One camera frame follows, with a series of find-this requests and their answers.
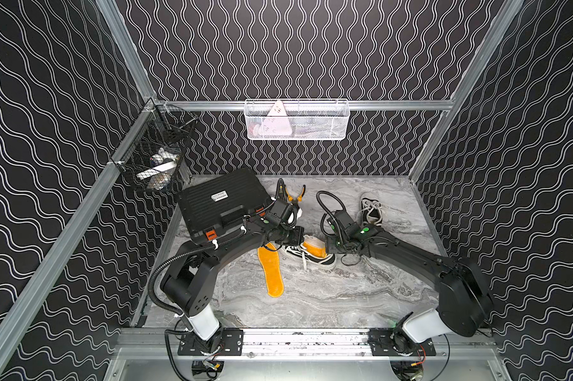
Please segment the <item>black canvas sneaker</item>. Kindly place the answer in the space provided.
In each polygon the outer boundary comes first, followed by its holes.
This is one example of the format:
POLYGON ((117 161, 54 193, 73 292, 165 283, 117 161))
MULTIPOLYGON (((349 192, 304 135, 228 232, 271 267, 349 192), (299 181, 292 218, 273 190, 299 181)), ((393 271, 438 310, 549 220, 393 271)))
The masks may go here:
POLYGON ((383 224, 382 203, 369 192, 361 195, 361 222, 376 226, 383 224))
POLYGON ((327 251, 326 243, 310 235, 305 235, 303 242, 299 245, 282 247, 280 253, 301 261, 305 271, 310 267, 329 271, 336 266, 336 257, 327 251))

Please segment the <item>orange insole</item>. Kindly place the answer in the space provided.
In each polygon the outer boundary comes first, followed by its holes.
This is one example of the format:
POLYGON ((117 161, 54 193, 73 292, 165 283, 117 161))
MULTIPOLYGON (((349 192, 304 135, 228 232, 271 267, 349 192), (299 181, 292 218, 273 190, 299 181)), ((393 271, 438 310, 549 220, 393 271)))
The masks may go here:
POLYGON ((325 259, 327 257, 324 241, 313 236, 305 236, 302 247, 313 257, 325 259))
POLYGON ((272 298, 280 297, 284 292, 284 285, 278 249, 272 243, 267 243, 257 249, 257 256, 264 270, 267 293, 272 298))

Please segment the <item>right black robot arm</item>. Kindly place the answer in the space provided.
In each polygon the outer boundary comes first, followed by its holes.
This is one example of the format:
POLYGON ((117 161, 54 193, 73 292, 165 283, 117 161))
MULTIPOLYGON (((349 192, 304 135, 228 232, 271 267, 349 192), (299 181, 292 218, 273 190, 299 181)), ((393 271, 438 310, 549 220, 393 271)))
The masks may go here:
POLYGON ((438 304, 411 312, 392 330, 398 352, 447 333, 472 337, 494 310, 488 282, 477 264, 454 260, 402 241, 378 225, 359 224, 336 195, 320 190, 321 225, 329 225, 326 247, 337 253, 382 260, 415 276, 438 293, 438 304))

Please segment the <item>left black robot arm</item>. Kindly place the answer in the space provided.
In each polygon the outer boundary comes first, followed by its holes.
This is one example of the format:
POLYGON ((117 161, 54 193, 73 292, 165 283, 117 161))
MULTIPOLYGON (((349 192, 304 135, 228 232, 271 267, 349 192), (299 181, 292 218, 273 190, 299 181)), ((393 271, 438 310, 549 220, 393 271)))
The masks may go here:
POLYGON ((200 340, 212 341, 221 329, 210 306, 219 271, 253 249, 273 244, 271 250, 276 252, 302 244, 304 229, 297 225, 300 202, 301 197, 289 195, 279 179, 270 204, 243 217, 239 230, 159 264, 149 278, 148 297, 156 306, 186 319, 200 340))

